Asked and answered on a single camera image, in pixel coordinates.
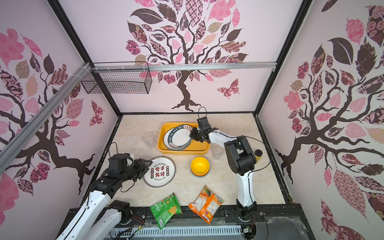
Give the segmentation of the yellow bowls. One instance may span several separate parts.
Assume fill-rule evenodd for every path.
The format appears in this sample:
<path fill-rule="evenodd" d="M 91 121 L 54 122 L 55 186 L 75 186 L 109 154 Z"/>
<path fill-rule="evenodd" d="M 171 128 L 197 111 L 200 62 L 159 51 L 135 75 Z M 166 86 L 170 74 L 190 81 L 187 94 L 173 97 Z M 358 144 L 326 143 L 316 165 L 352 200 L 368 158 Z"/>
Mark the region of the yellow bowls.
<path fill-rule="evenodd" d="M 191 162 L 191 171 L 197 177 L 203 177 L 210 171 L 210 163 L 203 157 L 196 157 Z"/>

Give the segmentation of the plate with green rim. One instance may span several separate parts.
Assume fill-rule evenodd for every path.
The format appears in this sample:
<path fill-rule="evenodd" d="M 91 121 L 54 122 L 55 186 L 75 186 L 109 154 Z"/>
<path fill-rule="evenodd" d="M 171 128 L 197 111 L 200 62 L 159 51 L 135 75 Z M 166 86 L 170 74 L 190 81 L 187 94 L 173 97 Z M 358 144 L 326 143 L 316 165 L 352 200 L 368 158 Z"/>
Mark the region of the plate with green rim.
<path fill-rule="evenodd" d="M 166 148 L 173 151 L 182 151 L 192 142 L 190 137 L 192 127 L 190 125 L 179 125 L 166 132 L 163 143 Z"/>

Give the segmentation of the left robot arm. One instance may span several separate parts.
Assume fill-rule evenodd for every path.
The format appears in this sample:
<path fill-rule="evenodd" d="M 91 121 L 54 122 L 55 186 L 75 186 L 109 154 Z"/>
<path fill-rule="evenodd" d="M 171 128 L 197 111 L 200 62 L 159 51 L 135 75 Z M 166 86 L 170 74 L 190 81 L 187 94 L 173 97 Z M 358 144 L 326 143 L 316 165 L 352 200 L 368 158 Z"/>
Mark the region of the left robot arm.
<path fill-rule="evenodd" d="M 141 180 L 152 164 L 151 160 L 134 160 L 130 154 L 109 158 L 109 167 L 92 184 L 85 202 L 57 239 L 102 240 L 116 225 L 129 223 L 130 204 L 112 199 L 124 182 Z"/>

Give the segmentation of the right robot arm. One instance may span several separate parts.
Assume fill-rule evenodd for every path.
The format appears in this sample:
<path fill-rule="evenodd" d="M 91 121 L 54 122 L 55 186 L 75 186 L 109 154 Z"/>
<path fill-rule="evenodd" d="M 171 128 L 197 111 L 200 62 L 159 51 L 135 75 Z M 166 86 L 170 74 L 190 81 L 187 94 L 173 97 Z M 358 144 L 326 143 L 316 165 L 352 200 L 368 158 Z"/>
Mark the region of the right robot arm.
<path fill-rule="evenodd" d="M 241 221 L 248 221 L 257 212 L 257 202 L 253 191 L 253 173 L 260 156 L 255 153 L 246 136 L 234 137 L 211 127 L 207 117 L 197 119 L 198 126 L 191 131 L 190 137 L 197 142 L 216 144 L 225 150 L 228 165 L 237 175 L 238 197 L 237 213 Z"/>

